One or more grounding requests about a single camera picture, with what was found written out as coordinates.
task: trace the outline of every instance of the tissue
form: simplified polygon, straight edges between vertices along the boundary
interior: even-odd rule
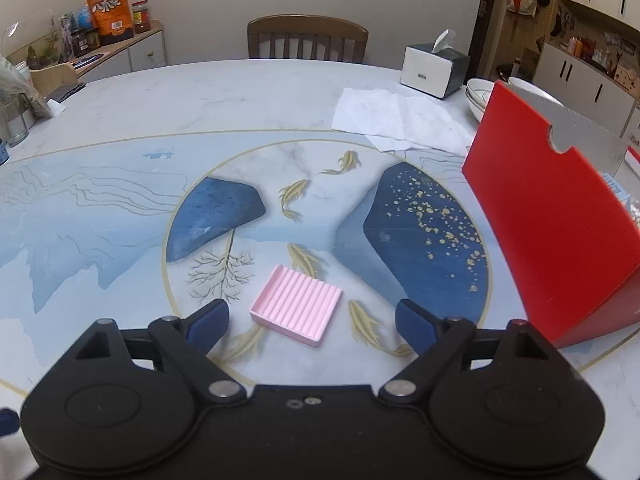
[[[437,54],[439,51],[444,50],[445,48],[451,48],[451,43],[453,43],[455,37],[456,33],[448,28],[439,35],[438,39],[433,45],[433,50],[431,51],[431,53]]]

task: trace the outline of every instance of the red cutting board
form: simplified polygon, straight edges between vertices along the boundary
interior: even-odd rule
[[[575,148],[496,84],[463,173],[500,243],[529,320],[556,346],[640,321],[640,234]]]

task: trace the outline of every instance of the drawer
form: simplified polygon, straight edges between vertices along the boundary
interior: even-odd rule
[[[164,48],[162,47],[162,32],[156,32],[152,36],[139,41],[129,47],[131,68],[133,72],[154,68],[164,61]]]
[[[129,54],[126,50],[123,50],[115,56],[110,57],[107,61],[99,63],[86,74],[81,75],[78,81],[81,83],[90,83],[91,81],[98,81],[98,79],[128,74],[129,72],[131,72]]]

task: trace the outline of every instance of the white box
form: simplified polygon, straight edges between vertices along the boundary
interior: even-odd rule
[[[404,51],[400,82],[443,99],[464,83],[470,58],[453,48],[436,54],[432,50],[433,43],[409,45]]]

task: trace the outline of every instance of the blue gripper pad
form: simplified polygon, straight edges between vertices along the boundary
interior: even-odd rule
[[[399,301],[396,306],[396,330],[418,355],[422,355],[438,337],[434,322],[438,319],[417,306],[413,301]]]
[[[182,323],[187,326],[187,341],[198,352],[206,354],[229,327],[229,307],[223,300],[213,300]]]
[[[0,410],[0,436],[11,435],[20,429],[20,419],[14,410]]]

